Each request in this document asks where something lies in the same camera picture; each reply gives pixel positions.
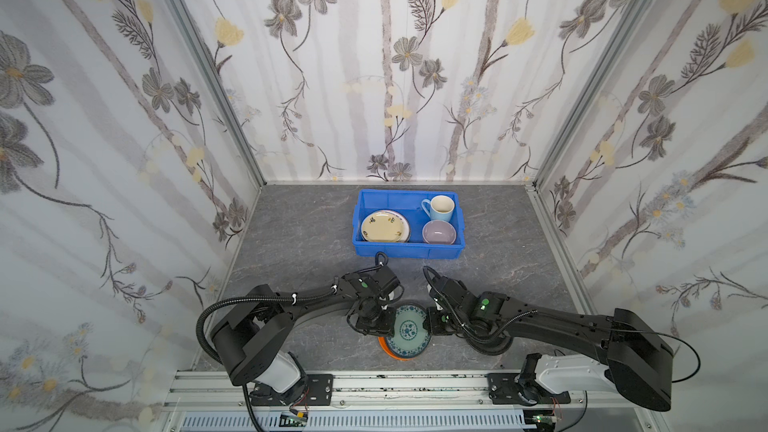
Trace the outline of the orange plate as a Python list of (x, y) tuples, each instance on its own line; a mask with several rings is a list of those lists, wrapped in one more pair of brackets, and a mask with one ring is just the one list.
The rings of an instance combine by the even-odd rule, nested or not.
[(389, 337), (379, 337), (378, 343), (382, 350), (391, 358), (398, 361), (409, 361), (420, 355), (424, 347), (420, 345), (403, 345)]

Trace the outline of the purple ceramic bowl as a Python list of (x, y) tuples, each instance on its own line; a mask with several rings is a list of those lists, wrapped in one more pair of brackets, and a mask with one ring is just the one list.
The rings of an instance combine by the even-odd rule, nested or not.
[(453, 245), (457, 232), (447, 221), (431, 220), (422, 228), (422, 239), (424, 243), (431, 245)]

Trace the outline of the cream plate with flower marks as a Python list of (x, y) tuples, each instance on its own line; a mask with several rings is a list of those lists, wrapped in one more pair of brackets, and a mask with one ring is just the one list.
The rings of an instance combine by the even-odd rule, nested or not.
[(410, 238), (411, 228), (402, 214), (392, 210), (378, 210), (362, 221), (360, 233), (368, 242), (404, 243)]

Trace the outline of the light blue mug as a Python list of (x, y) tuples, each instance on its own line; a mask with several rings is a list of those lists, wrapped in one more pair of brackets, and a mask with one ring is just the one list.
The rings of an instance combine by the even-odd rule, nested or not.
[(455, 202), (447, 195), (437, 195), (431, 199), (423, 199), (421, 207), (431, 221), (449, 222), (455, 211)]

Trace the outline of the blue plastic bin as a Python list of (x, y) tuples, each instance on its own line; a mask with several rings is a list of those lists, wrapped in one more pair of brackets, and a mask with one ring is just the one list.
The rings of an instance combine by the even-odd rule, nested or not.
[[(424, 228), (432, 220), (431, 202), (438, 196), (448, 197), (453, 202), (447, 221), (455, 230), (455, 240), (451, 244), (429, 243), (424, 238)], [(393, 213), (396, 219), (403, 218), (404, 230), (397, 241), (375, 241), (363, 233), (365, 226), (375, 225), (371, 219), (384, 212)], [(384, 252), (395, 258), (452, 260), (458, 259), (465, 249), (464, 228), (463, 211), (455, 192), (363, 189), (358, 193), (354, 208), (352, 243), (355, 252), (364, 257)]]

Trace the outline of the black plate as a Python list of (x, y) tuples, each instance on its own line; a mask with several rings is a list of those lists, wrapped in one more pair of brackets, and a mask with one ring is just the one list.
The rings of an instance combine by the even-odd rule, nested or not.
[(487, 336), (466, 333), (465, 340), (475, 351), (483, 355), (499, 356), (511, 348), (514, 338), (505, 333)]

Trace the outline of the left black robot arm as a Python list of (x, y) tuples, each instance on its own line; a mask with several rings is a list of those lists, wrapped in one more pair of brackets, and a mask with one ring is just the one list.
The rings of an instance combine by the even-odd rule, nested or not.
[(355, 318), (350, 327), (361, 335), (391, 336), (393, 304), (402, 292), (399, 279), (382, 262), (306, 291), (278, 292), (260, 285), (205, 308), (195, 334), (205, 354), (224, 366), (233, 386), (253, 384), (273, 401), (293, 405), (308, 395), (310, 385), (295, 356), (282, 350), (292, 330), (338, 313)]

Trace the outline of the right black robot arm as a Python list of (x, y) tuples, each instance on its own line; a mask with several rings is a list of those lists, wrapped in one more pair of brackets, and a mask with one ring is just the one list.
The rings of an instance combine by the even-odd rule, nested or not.
[(673, 350), (632, 311), (585, 315), (529, 304), (502, 293), (474, 295), (459, 280), (422, 268), (433, 335), (455, 335), (485, 355), (501, 355), (514, 339), (565, 348), (605, 366), (601, 377), (637, 406), (668, 412)]

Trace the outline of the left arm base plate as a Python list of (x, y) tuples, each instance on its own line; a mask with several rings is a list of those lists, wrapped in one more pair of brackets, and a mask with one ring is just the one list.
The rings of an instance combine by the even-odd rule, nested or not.
[(277, 392), (272, 387), (257, 382), (249, 392), (249, 399), (250, 403), (257, 407), (329, 406), (333, 382), (333, 374), (309, 374), (300, 378), (285, 392)]

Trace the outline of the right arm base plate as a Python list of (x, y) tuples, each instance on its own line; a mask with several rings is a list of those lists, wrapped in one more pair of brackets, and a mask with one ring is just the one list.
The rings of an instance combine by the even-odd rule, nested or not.
[(526, 374), (503, 372), (487, 376), (488, 395), (494, 405), (537, 405), (570, 404), (567, 392), (554, 394), (539, 385)]

